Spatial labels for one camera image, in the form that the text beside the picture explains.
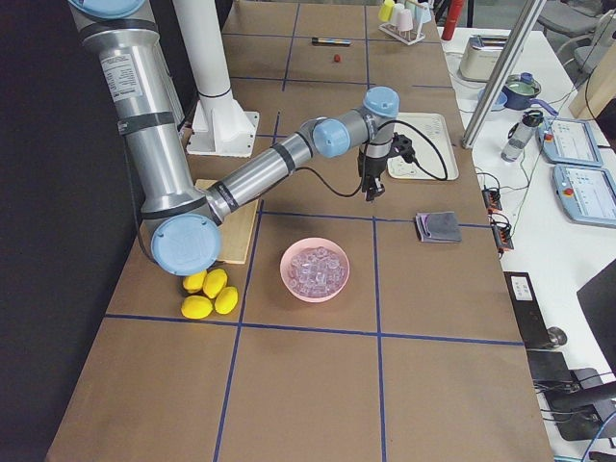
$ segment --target red cylinder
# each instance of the red cylinder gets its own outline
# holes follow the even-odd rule
[[[447,19],[445,21],[445,27],[443,28],[443,34],[441,35],[441,39],[443,40],[451,40],[453,37],[453,31],[455,30],[455,26],[458,23],[458,18],[462,13],[462,8],[464,7],[464,0],[451,0],[451,4],[449,5],[449,11],[447,13]]]

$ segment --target chair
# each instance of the chair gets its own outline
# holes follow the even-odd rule
[[[590,75],[607,53],[607,49],[614,43],[615,35],[616,10],[610,10],[597,23],[591,44],[576,48],[574,57],[564,63],[563,66],[575,61],[582,74]]]
[[[546,2],[537,22],[544,28],[544,34],[553,31],[569,37],[557,50],[558,56],[572,42],[592,38],[592,32],[602,14],[601,0],[559,0]]]

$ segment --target yellow lemon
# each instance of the yellow lemon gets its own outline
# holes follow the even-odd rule
[[[212,313],[212,301],[203,295],[187,296],[182,303],[182,314],[190,320],[202,320]]]
[[[228,315],[238,304],[238,289],[229,286],[220,291],[216,301],[214,302],[214,308],[216,312],[221,315]]]
[[[217,268],[208,272],[203,282],[203,292],[209,298],[216,298],[220,291],[227,285],[227,273],[224,269]]]
[[[203,281],[205,280],[205,276],[208,271],[203,270],[202,272],[198,272],[197,274],[192,274],[190,276],[185,276],[182,281],[182,286],[189,294],[196,294],[201,289],[203,289]]]

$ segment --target white table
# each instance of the white table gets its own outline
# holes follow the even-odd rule
[[[443,41],[451,81],[456,92],[462,120],[468,124],[475,109],[481,84],[461,80],[458,67],[469,36],[474,34],[508,35],[509,31],[485,29],[456,29],[453,39]],[[571,80],[554,55],[541,32],[533,31],[525,49],[514,67],[513,73],[531,72],[542,85],[541,99],[552,102],[571,95],[553,106],[561,116],[571,117],[568,105],[576,96]],[[475,165],[497,176],[502,186],[520,188],[526,184],[521,162],[507,163],[501,159],[501,150],[507,133],[520,120],[521,111],[504,109],[489,114],[473,148]],[[599,145],[607,145],[603,133],[593,121]],[[604,167],[616,176],[616,157],[611,149],[602,149]],[[503,213],[512,223],[517,221],[513,235],[515,250],[505,252],[501,261],[505,271],[525,271],[537,295],[547,327],[556,325],[569,338],[563,352],[569,369],[594,368],[608,372],[609,367],[593,337],[579,306],[577,291],[612,260],[616,259],[616,229],[572,223],[562,211],[552,186],[552,165],[539,156],[535,140],[526,147],[524,167],[534,175],[523,203],[525,191],[501,192]],[[479,182],[483,184],[483,175]],[[491,178],[486,185],[496,186]],[[613,379],[611,375],[603,381]],[[581,457],[587,442],[564,441],[555,424],[546,422],[554,454]],[[609,449],[606,440],[601,440],[596,450]]]

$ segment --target pink bowl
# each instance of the pink bowl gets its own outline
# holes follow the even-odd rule
[[[342,286],[333,294],[323,296],[323,297],[310,297],[305,295],[297,294],[290,286],[289,286],[289,270],[291,268],[291,260],[298,253],[302,252],[307,248],[317,248],[317,247],[325,247],[327,250],[335,252],[341,260],[341,264],[344,264],[346,267],[345,279],[343,281]],[[282,277],[282,282],[284,282],[285,287],[289,290],[291,294],[299,298],[303,301],[308,301],[310,303],[319,303],[321,301],[327,301],[330,298],[333,298],[345,287],[348,281],[348,274],[350,273],[350,265],[348,263],[348,258],[345,252],[337,245],[323,238],[307,238],[302,239],[301,241],[297,241],[295,244],[291,245],[282,256],[280,260],[280,277]]]

